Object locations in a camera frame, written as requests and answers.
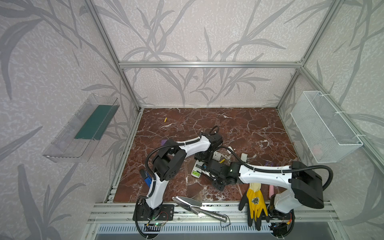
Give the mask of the red white remote control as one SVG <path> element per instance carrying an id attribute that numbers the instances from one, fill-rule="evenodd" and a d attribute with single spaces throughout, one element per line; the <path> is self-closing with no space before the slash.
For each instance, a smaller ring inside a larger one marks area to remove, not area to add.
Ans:
<path id="1" fill-rule="evenodd" d="M 199 173 L 201 173 L 201 175 L 200 175 L 200 177 L 201 176 L 205 176 L 205 177 L 208 177 L 209 176 L 209 174 L 205 171 L 205 169 L 203 168 L 203 166 L 205 165 L 205 163 L 203 163 L 203 162 L 199 162 L 199 161 L 195 161 L 195 163 L 194 163 L 194 167 L 193 167 L 193 170 L 192 170 L 192 172 L 193 171 L 196 171 L 196 172 L 199 172 Z"/>

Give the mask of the green battery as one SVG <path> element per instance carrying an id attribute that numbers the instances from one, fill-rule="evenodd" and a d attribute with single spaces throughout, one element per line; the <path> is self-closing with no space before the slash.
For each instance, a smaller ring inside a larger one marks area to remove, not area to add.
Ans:
<path id="1" fill-rule="evenodd" d="M 192 175 L 197 176 L 197 177 L 200 177 L 201 173 L 196 172 L 196 171 L 193 171 L 193 172 L 192 172 Z"/>

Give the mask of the white remote battery cover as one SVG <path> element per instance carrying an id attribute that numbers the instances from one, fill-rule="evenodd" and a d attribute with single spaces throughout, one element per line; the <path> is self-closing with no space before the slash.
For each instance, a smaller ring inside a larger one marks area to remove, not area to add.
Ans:
<path id="1" fill-rule="evenodd" d="M 248 159 L 248 155 L 242 153 L 242 154 L 241 154 L 241 160 L 242 160 L 243 162 L 247 162 L 247 159 Z"/>

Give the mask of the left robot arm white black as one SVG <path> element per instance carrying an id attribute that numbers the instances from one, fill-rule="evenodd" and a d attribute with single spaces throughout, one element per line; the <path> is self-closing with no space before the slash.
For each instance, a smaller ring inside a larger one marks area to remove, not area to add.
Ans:
<path id="1" fill-rule="evenodd" d="M 223 137 L 211 131 L 187 141 L 169 139 L 153 150 L 145 160 L 145 168 L 152 178 L 150 189 L 146 196 L 138 197 L 133 220 L 153 220 L 159 216 L 167 185 L 178 174 L 185 159 L 197 155 L 199 161 L 207 161 L 222 143 Z"/>

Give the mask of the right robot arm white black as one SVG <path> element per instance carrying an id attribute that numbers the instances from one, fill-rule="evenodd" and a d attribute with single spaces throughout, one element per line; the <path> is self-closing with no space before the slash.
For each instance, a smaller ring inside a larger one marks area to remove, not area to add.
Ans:
<path id="1" fill-rule="evenodd" d="M 334 177 L 330 167 L 308 167 L 298 161 L 280 167 L 255 166 L 242 161 L 230 148 L 220 146 L 217 150 L 219 149 L 230 151 L 237 161 L 225 165 L 215 161 L 211 154 L 200 169 L 211 177 L 213 185 L 220 191 L 227 185 L 260 183 L 286 189 L 283 193 L 275 195 L 270 204 L 270 212 L 287 214 L 299 206 L 312 209 L 324 207 L 323 192 Z"/>

